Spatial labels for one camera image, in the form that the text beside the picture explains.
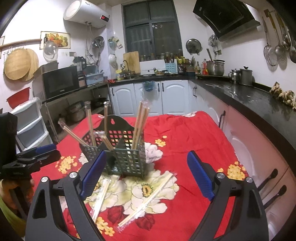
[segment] black plastic basket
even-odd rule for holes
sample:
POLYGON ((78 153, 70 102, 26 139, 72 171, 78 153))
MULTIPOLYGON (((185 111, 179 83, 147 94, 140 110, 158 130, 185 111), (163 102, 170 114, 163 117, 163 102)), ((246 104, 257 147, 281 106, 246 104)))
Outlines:
MULTIPOLYGON (((123 118, 117 115, 109 115, 107 119, 107 138, 115 147, 114 151, 109 151, 101 138, 96 138, 96 147, 83 146, 80 148, 88 161, 92 161, 100 150, 107 153, 107 164, 105 172, 108 174, 135 176, 143 178, 146 171, 146 154, 143 135, 140 136, 137 148, 131 149, 134 127, 128 124, 123 118)), ((104 122, 95 129, 104 130, 104 122)), ((82 138, 91 145, 90 132, 82 138)))

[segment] water heater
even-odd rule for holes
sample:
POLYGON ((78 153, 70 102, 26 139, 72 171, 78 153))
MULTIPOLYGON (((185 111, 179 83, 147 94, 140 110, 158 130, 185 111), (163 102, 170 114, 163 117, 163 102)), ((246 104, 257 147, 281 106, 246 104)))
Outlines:
POLYGON ((95 28, 107 24, 110 15, 98 6, 86 0, 73 1, 64 12, 64 19, 85 24, 91 23, 95 28))

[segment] window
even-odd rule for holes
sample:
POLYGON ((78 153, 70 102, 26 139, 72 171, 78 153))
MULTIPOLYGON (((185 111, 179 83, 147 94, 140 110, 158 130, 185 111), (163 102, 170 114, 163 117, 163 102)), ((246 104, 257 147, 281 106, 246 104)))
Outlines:
POLYGON ((182 49, 175 6, 172 0, 145 1, 123 7, 128 52, 160 59, 165 52, 182 49))

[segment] silver bolt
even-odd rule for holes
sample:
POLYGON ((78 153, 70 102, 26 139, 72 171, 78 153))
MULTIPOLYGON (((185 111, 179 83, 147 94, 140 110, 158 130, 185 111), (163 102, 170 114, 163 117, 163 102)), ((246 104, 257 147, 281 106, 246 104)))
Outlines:
POLYGON ((224 173, 217 173, 217 177, 220 178, 220 179, 223 179, 225 177, 224 173))
POLYGON ((71 172, 69 175, 70 178, 75 178, 77 177, 77 172, 71 172))
POLYGON ((246 181, 247 181, 248 183, 252 183, 252 182, 253 182, 253 179, 250 178, 250 177, 247 177, 247 178, 246 178, 246 181))
POLYGON ((45 182, 47 182, 47 181, 48 181, 48 177, 43 177, 43 178, 41 178, 41 182, 45 183, 45 182))

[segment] green sleeve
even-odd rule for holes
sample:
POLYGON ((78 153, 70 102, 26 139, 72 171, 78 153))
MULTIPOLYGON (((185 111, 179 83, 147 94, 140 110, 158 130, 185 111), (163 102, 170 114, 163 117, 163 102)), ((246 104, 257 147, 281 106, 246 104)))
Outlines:
POLYGON ((0 208, 10 223, 10 225, 13 227, 13 229, 16 231, 16 233, 20 237, 25 236, 25 230, 26 230, 26 221, 16 216, 3 202, 2 198, 0 197, 0 208))

